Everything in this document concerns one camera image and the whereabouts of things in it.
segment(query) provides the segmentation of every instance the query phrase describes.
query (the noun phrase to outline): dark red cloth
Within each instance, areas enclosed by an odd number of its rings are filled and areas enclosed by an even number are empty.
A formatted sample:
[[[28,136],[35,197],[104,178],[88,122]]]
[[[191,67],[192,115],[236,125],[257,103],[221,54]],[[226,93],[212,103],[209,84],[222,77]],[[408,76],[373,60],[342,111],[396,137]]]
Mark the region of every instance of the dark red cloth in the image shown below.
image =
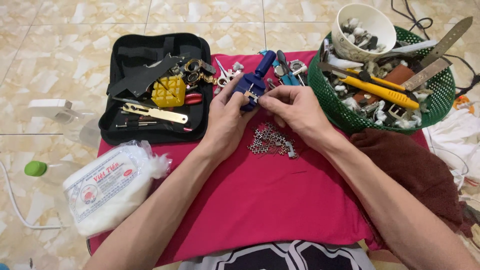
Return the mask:
[[[310,63],[316,51],[286,53],[287,59]],[[254,71],[260,55],[213,55],[228,69],[236,61]],[[272,69],[266,77],[277,79]],[[254,155],[247,146],[253,130],[273,121],[264,110],[248,124],[238,149],[212,173],[189,208],[157,266],[215,251],[272,241],[302,239],[317,243],[351,244],[366,239],[377,249],[373,234],[355,205],[355,195],[332,165],[309,149],[291,130],[298,160],[288,156]],[[425,146],[425,138],[418,138]],[[153,145],[157,154],[169,153],[177,167],[198,142]],[[112,146],[102,141],[98,155]],[[109,233],[90,239],[94,253]]]
[[[453,175],[443,160],[396,132],[366,128],[350,141],[452,231],[462,230],[472,237],[469,224],[464,224]]]

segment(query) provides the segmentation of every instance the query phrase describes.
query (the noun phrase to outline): black tool case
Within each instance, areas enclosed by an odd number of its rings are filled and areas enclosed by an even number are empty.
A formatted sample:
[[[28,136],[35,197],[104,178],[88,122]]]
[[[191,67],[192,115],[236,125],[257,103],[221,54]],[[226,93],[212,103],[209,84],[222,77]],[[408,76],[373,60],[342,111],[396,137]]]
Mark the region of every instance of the black tool case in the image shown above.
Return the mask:
[[[110,145],[118,145],[136,139],[157,144],[189,142],[204,136],[207,128],[209,106],[213,98],[212,85],[204,81],[200,81],[194,90],[202,94],[202,103],[173,108],[173,112],[188,115],[189,120],[185,125],[165,122],[150,126],[116,127],[116,125],[125,123],[127,115],[121,113],[124,102],[114,100],[111,97],[129,99],[135,97],[128,89],[119,93],[118,86],[125,82],[122,80],[127,78],[130,83],[140,83],[144,79],[142,76],[145,74],[146,66],[163,60],[168,54],[170,56],[183,56],[186,60],[201,59],[211,64],[208,43],[194,34],[175,33],[153,37],[127,35],[120,37],[115,42],[110,60],[107,107],[98,123],[105,142]],[[151,102],[151,100],[149,98],[145,99],[145,103],[148,102]],[[185,132],[184,127],[190,128],[191,131]]]

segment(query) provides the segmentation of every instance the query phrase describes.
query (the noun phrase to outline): white ceramic bowl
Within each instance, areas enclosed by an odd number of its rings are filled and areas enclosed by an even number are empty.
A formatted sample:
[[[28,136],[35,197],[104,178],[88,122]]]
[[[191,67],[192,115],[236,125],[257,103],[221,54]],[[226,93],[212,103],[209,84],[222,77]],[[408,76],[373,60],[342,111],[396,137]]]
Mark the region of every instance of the white ceramic bowl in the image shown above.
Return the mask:
[[[358,18],[363,23],[362,28],[378,37],[378,44],[385,44],[382,52],[369,52],[351,43],[342,32],[341,25],[350,18]],[[355,62],[373,60],[395,46],[396,32],[392,22],[378,9],[364,4],[349,4],[336,15],[332,26],[332,42],[340,57]]]

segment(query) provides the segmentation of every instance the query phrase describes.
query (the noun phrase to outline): black cable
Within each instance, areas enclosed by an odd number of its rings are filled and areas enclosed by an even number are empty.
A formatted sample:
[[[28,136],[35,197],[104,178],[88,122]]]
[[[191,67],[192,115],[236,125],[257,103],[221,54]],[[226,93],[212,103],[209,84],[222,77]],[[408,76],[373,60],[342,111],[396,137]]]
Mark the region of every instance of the black cable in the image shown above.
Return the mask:
[[[405,2],[405,7],[407,8],[407,12],[409,13],[410,16],[396,10],[394,7],[393,7],[393,0],[391,0],[391,6],[392,6],[392,10],[395,11],[396,13],[404,16],[405,18],[411,20],[414,25],[410,28],[410,32],[415,28],[415,27],[418,27],[418,29],[420,29],[420,31],[423,32],[423,34],[425,35],[425,37],[430,40],[430,37],[427,35],[427,32],[425,31],[426,29],[430,28],[432,25],[433,25],[433,19],[432,18],[429,18],[429,17],[425,17],[425,18],[421,18],[419,20],[417,20],[415,18],[415,16],[413,15],[412,11],[410,10],[410,7],[408,5],[408,0],[403,0]],[[430,22],[430,25],[428,26],[423,26],[420,22],[422,21],[429,21]],[[460,59],[460,61],[462,61],[467,67],[468,69],[470,69],[473,73],[473,79],[472,79],[472,83],[470,84],[470,86],[468,87],[456,87],[457,89],[460,89],[460,92],[458,92],[457,94],[455,94],[455,99],[458,98],[459,96],[461,95],[464,95],[466,94],[468,91],[470,91],[476,84],[480,83],[480,74],[476,74],[475,73],[475,70],[473,69],[473,67],[467,62],[465,61],[465,59],[459,57],[459,56],[456,56],[456,55],[451,55],[451,54],[444,54],[444,56],[448,56],[448,57],[455,57],[457,59]]]

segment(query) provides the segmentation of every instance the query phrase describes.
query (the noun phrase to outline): hand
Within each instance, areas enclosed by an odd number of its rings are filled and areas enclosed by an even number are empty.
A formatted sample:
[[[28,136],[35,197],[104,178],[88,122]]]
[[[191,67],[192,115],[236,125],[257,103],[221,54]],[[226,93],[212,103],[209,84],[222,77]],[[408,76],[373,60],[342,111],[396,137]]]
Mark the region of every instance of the hand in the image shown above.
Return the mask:
[[[279,126],[285,127],[286,122],[314,149],[318,147],[319,140],[337,133],[310,87],[281,85],[261,96],[259,103],[274,114]]]
[[[240,107],[249,102],[249,98],[233,90],[243,73],[235,76],[210,103],[208,127],[201,143],[219,162],[226,160],[237,149],[250,119],[257,113],[259,106],[249,112],[240,111]]]

